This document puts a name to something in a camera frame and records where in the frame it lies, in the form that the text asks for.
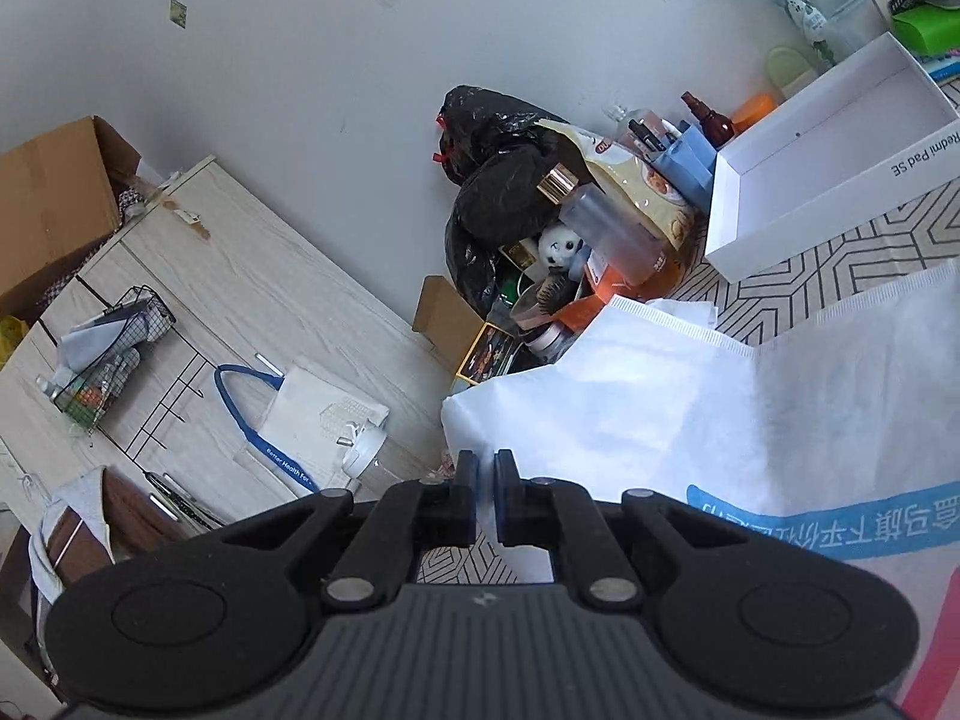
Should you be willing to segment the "large cardboard box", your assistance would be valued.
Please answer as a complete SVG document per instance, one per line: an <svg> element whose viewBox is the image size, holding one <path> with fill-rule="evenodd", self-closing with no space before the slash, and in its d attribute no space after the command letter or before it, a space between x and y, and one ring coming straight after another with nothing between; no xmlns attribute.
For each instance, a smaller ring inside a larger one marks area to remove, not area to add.
<svg viewBox="0 0 960 720"><path fill-rule="evenodd" d="M2 154L2 312L26 317L50 285L121 227L117 192L140 153L101 117L83 117Z"/></svg>

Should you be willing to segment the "brown cardboard piece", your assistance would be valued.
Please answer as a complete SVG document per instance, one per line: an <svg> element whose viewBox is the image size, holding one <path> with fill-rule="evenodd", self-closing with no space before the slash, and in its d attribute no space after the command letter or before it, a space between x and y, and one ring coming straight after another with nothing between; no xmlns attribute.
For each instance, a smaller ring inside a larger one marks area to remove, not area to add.
<svg viewBox="0 0 960 720"><path fill-rule="evenodd" d="M483 319L448 278L428 275L421 285L412 330L423 335L451 374L482 330Z"/></svg>

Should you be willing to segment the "frosted clear bottle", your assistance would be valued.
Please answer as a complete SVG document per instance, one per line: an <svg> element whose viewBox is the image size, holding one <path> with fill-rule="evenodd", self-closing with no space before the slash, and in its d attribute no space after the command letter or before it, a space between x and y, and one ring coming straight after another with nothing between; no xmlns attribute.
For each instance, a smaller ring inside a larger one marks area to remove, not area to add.
<svg viewBox="0 0 960 720"><path fill-rule="evenodd" d="M592 182L581 184L562 164L553 166L537 188L560 208L560 221L627 283L640 286L662 270L664 241L643 223L643 216L630 203L612 199Z"/></svg>

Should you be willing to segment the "orange cardboard box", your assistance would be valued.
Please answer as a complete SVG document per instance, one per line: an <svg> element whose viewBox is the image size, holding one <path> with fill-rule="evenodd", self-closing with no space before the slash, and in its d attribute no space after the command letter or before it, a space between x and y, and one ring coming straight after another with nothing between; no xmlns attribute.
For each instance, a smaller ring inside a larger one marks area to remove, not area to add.
<svg viewBox="0 0 960 720"><path fill-rule="evenodd" d="M658 271L641 284L631 284L608 265L601 255L590 254L583 268L581 289L573 301L551 314L551 320L560 322L571 332L582 332L617 296L646 302L663 298L677 282L677 268L668 260Z"/></svg>

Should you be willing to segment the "snack bag beige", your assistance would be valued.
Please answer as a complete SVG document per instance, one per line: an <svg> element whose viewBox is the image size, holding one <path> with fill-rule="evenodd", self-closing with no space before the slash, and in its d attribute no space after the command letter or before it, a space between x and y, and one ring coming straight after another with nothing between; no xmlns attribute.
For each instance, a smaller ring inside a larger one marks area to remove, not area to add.
<svg viewBox="0 0 960 720"><path fill-rule="evenodd" d="M682 249L695 226L695 211L654 167L621 143L589 130L548 119L537 125L566 138L604 192L633 205L675 250Z"/></svg>

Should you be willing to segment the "picture postcard book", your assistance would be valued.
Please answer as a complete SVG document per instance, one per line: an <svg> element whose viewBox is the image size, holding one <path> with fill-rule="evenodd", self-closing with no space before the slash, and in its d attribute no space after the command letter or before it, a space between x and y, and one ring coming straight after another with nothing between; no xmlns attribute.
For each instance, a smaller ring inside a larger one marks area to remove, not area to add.
<svg viewBox="0 0 960 720"><path fill-rule="evenodd" d="M483 323L460 361L454 377L469 387L502 376L516 358L521 342L494 323Z"/></svg>

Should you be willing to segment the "blue pen holder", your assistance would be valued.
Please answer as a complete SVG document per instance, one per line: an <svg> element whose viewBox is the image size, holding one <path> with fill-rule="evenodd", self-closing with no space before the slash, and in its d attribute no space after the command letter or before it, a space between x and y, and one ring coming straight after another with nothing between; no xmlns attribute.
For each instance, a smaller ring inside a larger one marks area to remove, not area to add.
<svg viewBox="0 0 960 720"><path fill-rule="evenodd" d="M703 132L696 125L681 121L675 142L659 154L652 165L690 205L708 215L717 159L716 148Z"/></svg>

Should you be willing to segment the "brown white garment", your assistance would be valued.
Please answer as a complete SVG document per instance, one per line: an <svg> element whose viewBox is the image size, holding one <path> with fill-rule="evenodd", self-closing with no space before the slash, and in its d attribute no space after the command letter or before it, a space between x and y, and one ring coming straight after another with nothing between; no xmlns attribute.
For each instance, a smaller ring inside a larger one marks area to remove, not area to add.
<svg viewBox="0 0 960 720"><path fill-rule="evenodd" d="M130 479L99 466L53 491L28 541L32 582L53 603L85 575L188 536Z"/></svg>

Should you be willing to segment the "panda plush toy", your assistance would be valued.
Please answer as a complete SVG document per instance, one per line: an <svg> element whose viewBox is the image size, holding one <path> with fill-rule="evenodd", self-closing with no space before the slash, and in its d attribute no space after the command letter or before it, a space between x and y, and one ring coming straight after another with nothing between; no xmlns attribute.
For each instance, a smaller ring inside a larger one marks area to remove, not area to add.
<svg viewBox="0 0 960 720"><path fill-rule="evenodd" d="M540 263L550 273L566 273L572 280L583 271L583 239L563 223L545 227L537 241Z"/></svg>

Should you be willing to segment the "green flat package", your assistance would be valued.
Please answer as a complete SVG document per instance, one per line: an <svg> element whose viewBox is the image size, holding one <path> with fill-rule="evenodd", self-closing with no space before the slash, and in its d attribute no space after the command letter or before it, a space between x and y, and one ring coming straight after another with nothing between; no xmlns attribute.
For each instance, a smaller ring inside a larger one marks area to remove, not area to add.
<svg viewBox="0 0 960 720"><path fill-rule="evenodd" d="M913 54L947 54L960 47L960 11L921 5L895 13L892 32Z"/></svg>

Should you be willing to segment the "white shopping bag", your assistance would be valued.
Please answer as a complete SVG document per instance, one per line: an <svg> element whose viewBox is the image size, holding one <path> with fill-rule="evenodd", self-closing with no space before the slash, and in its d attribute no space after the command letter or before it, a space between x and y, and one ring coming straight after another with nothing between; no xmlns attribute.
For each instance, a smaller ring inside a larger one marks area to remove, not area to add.
<svg viewBox="0 0 960 720"><path fill-rule="evenodd" d="M599 500L647 488L866 567L919 617L900 702L958 712L958 266L820 310L758 346L703 305L615 299L553 364L452 395L449 449Z"/></svg>

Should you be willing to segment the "white tablet box lid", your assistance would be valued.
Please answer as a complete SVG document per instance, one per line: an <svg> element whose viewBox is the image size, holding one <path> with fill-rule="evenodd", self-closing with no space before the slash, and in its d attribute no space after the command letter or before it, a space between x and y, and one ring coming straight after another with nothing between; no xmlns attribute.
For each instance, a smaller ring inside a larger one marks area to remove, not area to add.
<svg viewBox="0 0 960 720"><path fill-rule="evenodd" d="M704 258L729 283L958 177L958 110L888 32L718 153Z"/></svg>

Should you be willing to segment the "brown glass bottle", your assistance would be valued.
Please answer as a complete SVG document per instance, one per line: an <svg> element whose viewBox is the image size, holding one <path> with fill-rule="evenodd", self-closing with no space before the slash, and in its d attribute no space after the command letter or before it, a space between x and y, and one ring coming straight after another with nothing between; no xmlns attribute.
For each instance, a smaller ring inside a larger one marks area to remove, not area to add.
<svg viewBox="0 0 960 720"><path fill-rule="evenodd" d="M685 91L682 94L682 101L697 119L704 138L713 145L714 149L721 149L737 135L736 127L727 115L709 107L695 94Z"/></svg>

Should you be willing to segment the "green spray bottle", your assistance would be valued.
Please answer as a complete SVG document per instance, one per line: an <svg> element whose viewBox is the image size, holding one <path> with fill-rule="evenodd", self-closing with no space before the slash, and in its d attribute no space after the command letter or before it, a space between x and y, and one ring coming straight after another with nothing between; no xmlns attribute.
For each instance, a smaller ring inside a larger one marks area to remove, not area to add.
<svg viewBox="0 0 960 720"><path fill-rule="evenodd" d="M838 64L836 52L830 43L828 20L811 0L771 0L771 2L788 16L794 28L800 32L800 36L804 37L805 44L827 67Z"/></svg>

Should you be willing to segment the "black plastic bag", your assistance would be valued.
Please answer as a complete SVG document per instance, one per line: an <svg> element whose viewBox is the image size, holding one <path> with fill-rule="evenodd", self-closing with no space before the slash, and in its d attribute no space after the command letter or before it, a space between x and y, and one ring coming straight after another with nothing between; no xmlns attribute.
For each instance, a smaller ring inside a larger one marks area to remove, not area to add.
<svg viewBox="0 0 960 720"><path fill-rule="evenodd" d="M535 238L558 220L540 181L558 164L592 179L579 149L542 124L558 117L523 99L478 86L448 91L439 109L439 164L459 187L444 252L460 296L486 316L506 276L500 250Z"/></svg>

